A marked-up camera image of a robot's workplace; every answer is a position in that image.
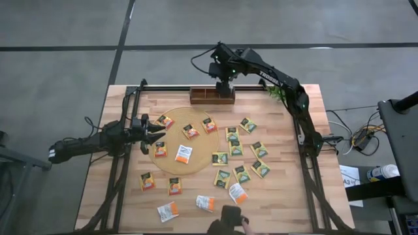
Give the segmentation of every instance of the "wooden table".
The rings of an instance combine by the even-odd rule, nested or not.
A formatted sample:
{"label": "wooden table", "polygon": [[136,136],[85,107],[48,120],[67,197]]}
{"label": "wooden table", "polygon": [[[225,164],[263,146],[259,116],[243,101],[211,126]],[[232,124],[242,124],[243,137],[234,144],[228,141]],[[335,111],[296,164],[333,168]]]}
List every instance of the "wooden table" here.
{"label": "wooden table", "polygon": [[[310,98],[310,115],[316,130],[321,134],[329,134],[328,119],[319,85],[304,85],[304,87]],[[120,118],[125,88],[126,86],[109,87],[101,125]],[[147,113],[153,121],[167,110],[190,106],[189,94],[186,91],[142,91],[138,116]],[[240,129],[244,156],[230,157],[229,165],[222,166],[223,170],[231,173],[234,167],[240,165],[245,165],[249,169],[255,161],[249,145],[262,141],[267,147],[269,154],[263,158],[263,161],[271,171],[265,179],[261,179],[249,169],[251,181],[242,184],[249,198],[240,207],[242,213],[249,218],[253,231],[311,232],[293,119],[283,104],[269,97],[267,92],[237,91],[235,105],[198,105],[197,107],[206,110],[218,125],[219,151],[228,151],[225,140],[226,127],[238,126],[244,117],[249,117],[258,124],[257,129],[251,134]],[[95,154],[93,158],[100,155],[102,153]],[[335,152],[321,152],[318,161],[327,200],[344,222],[354,228]],[[90,166],[75,228],[83,227],[103,202],[111,162],[110,157],[105,157]],[[208,165],[196,174],[182,176],[183,193],[168,196],[167,179],[173,175],[156,167],[148,155],[141,153],[139,144],[135,144],[129,163],[120,232],[205,233],[212,221],[220,219],[222,206],[234,204],[228,190],[217,188],[213,184],[218,169],[219,166]],[[153,172],[156,189],[142,192],[138,177],[149,171]],[[232,177],[229,185],[234,183],[236,179]],[[195,205],[197,195],[214,196],[215,211],[210,213],[198,209]],[[162,223],[157,207],[172,201],[177,203],[180,216]],[[110,224],[113,222],[113,215],[114,205],[110,209]]]}

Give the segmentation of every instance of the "round placemat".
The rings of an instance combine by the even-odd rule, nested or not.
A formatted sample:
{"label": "round placemat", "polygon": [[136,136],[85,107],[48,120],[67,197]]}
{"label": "round placemat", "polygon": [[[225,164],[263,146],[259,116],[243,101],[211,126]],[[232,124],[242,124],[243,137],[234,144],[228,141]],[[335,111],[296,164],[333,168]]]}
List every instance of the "round placemat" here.
{"label": "round placemat", "polygon": [[[216,152],[219,145],[217,131],[207,134],[203,129],[201,122],[209,118],[209,115],[197,108],[175,108],[163,115],[174,120],[174,124],[166,131],[165,136],[158,140],[164,141],[167,156],[155,158],[155,144],[150,148],[150,158],[155,165],[165,172],[176,175],[196,173],[208,166],[212,162],[212,152]],[[183,127],[189,124],[199,132],[199,135],[191,140],[182,131]],[[193,148],[187,164],[175,160],[180,144]]]}

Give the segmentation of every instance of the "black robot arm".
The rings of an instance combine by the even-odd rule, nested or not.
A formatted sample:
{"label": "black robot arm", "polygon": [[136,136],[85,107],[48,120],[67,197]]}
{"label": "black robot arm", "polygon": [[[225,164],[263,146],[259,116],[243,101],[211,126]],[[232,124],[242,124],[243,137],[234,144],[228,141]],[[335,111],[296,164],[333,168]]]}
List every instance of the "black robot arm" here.
{"label": "black robot arm", "polygon": [[210,56],[215,62],[209,66],[209,75],[219,78],[221,82],[216,84],[218,92],[228,95],[231,92],[229,81],[235,79],[238,74],[258,74],[261,78],[280,87],[285,93],[285,105],[287,111],[298,121],[303,134],[303,151],[306,156],[317,157],[323,145],[323,138],[312,123],[309,114],[309,97],[299,81],[273,66],[265,63],[261,56],[247,48],[245,50],[232,51],[227,45],[218,43],[214,53]]}
{"label": "black robot arm", "polygon": [[165,127],[149,122],[148,114],[141,119],[132,120],[132,128],[126,129],[121,121],[111,121],[103,126],[102,131],[86,138],[66,138],[57,141],[49,149],[48,160],[57,164],[68,161],[71,157],[107,151],[109,156],[118,157],[125,153],[126,145],[141,142],[140,149],[148,154],[148,144],[153,144],[165,133],[154,133]]}

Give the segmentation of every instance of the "concrete floor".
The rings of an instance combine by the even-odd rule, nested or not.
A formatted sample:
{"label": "concrete floor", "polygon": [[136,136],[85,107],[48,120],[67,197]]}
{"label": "concrete floor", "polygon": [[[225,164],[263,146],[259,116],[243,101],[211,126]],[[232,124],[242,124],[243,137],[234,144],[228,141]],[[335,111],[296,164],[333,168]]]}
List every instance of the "concrete floor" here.
{"label": "concrete floor", "polygon": [[[128,0],[3,0],[0,46],[117,45]],[[137,0],[126,45],[228,43],[417,42],[418,17],[407,0]],[[124,52],[116,84],[213,84],[189,64],[201,51]],[[303,84],[321,85],[327,109],[373,105],[417,89],[418,48],[258,50]],[[47,160],[66,136],[86,136],[83,117],[98,122],[115,52],[0,52],[0,129],[8,147]],[[198,59],[202,68],[209,60]],[[240,76],[236,84],[254,84]],[[373,108],[339,112],[356,129]],[[329,119],[337,121],[329,114]],[[331,126],[335,134],[343,129]],[[352,151],[342,165],[393,163],[384,135],[379,151]],[[87,157],[36,170],[15,234],[70,232],[83,190]],[[375,222],[356,221],[361,231]]]}

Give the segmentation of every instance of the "packet label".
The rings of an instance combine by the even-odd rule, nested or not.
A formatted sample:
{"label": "packet label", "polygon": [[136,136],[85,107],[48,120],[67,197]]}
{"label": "packet label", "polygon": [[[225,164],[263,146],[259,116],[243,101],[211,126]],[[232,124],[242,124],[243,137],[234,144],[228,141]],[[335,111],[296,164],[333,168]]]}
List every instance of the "packet label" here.
{"label": "packet label", "polygon": [[198,195],[196,198],[196,206],[200,209],[207,210],[208,212],[213,212],[215,209],[215,198]]}
{"label": "packet label", "polygon": [[234,183],[229,188],[229,196],[234,200],[236,204],[241,204],[248,198],[247,193],[241,187],[239,183]]}
{"label": "packet label", "polygon": [[210,119],[210,117],[202,121],[202,126],[203,126],[204,131],[206,131],[206,133],[208,134],[211,133],[212,131],[217,130],[215,122],[212,119]]}
{"label": "packet label", "polygon": [[212,153],[212,165],[227,166],[228,165],[228,153],[227,152]]}
{"label": "packet label", "polygon": [[199,135],[199,132],[191,124],[183,127],[183,133],[189,140]]}
{"label": "packet label", "polygon": [[229,180],[231,179],[231,173],[218,170],[215,177],[214,185],[223,189],[228,188]]}
{"label": "packet label", "polygon": [[151,172],[142,174],[139,182],[143,191],[155,187],[154,178],[152,177]]}
{"label": "packet label", "polygon": [[240,133],[236,127],[225,128],[227,133],[227,141],[240,140]]}
{"label": "packet label", "polygon": [[239,166],[234,168],[234,175],[238,183],[244,183],[251,179],[251,176],[249,176],[247,168],[245,166]]}
{"label": "packet label", "polygon": [[251,165],[251,169],[258,175],[260,178],[264,178],[268,172],[270,172],[270,168],[261,160],[257,160],[255,163]]}
{"label": "packet label", "polygon": [[169,179],[169,195],[182,193],[182,181],[179,177]]}
{"label": "packet label", "polygon": [[167,147],[164,142],[155,143],[154,157],[166,157],[167,156]]}
{"label": "packet label", "polygon": [[166,130],[168,130],[174,124],[174,121],[171,118],[164,115],[161,115],[161,117],[157,119],[157,122],[165,126]]}
{"label": "packet label", "polygon": [[157,210],[161,218],[161,222],[163,223],[178,216],[178,209],[175,202],[170,202],[164,206],[160,206]]}
{"label": "packet label", "polygon": [[241,121],[240,126],[248,133],[252,133],[254,129],[257,127],[257,125],[248,117],[244,118]]}
{"label": "packet label", "polygon": [[239,141],[233,140],[229,142],[229,154],[231,154],[231,156],[242,155],[243,153],[244,150]]}
{"label": "packet label", "polygon": [[178,147],[178,151],[177,151],[177,155],[176,155],[175,160],[179,161],[181,163],[185,163],[185,164],[189,163],[189,159],[190,159],[192,149],[193,148],[191,148],[191,147],[186,147],[186,146],[180,145]]}
{"label": "packet label", "polygon": [[255,144],[252,144],[250,146],[251,150],[253,151],[253,153],[255,154],[255,156],[257,158],[261,158],[264,157],[265,155],[268,154],[266,147],[264,146],[264,144],[260,141],[258,141]]}

